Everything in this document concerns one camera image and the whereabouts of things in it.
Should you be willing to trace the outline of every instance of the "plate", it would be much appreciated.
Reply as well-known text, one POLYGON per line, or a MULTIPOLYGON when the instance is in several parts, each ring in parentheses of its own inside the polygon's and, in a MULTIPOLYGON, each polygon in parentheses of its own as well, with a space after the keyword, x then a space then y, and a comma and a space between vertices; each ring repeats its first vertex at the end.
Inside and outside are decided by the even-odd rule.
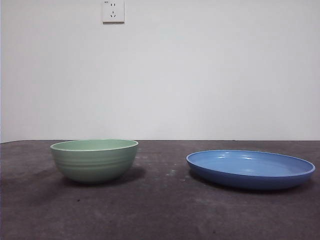
POLYGON ((315 166, 278 153, 247 150, 208 150, 186 157, 199 176, 217 184, 252 190, 278 190, 307 181, 315 166))

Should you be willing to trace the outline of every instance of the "green bowl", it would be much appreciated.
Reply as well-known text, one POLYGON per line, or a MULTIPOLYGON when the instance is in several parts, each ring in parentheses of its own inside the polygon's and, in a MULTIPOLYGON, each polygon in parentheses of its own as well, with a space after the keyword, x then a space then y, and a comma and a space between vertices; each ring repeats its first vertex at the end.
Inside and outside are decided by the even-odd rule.
POLYGON ((50 146, 57 169, 85 184, 104 183, 124 174, 134 162, 138 142, 120 139, 64 141, 50 146))

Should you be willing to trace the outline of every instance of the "wall socket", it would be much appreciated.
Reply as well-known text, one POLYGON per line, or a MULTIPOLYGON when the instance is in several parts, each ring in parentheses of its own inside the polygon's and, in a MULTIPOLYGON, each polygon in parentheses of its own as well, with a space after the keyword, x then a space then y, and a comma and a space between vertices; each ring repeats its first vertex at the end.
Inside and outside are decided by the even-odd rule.
POLYGON ((125 1, 105 0, 102 4, 103 23, 124 23, 125 22, 125 1))

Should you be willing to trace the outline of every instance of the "wall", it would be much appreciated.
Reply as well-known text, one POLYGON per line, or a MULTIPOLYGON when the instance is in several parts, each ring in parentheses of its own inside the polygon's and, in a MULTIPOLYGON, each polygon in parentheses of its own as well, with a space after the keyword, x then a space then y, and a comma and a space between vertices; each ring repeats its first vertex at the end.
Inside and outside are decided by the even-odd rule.
POLYGON ((320 1, 2 0, 1 140, 320 140, 320 1))

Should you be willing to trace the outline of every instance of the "bowl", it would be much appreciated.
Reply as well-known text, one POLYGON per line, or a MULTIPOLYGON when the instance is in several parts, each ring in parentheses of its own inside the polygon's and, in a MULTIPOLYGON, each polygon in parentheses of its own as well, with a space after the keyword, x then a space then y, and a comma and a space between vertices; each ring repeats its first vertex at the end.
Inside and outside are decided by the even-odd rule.
POLYGON ((316 169, 297 157, 261 151, 199 151, 186 160, 196 174, 213 183, 252 190, 288 189, 307 181, 316 169))
POLYGON ((122 139, 64 141, 50 146, 57 169, 85 184, 104 183, 123 175, 133 164, 138 142, 122 139))

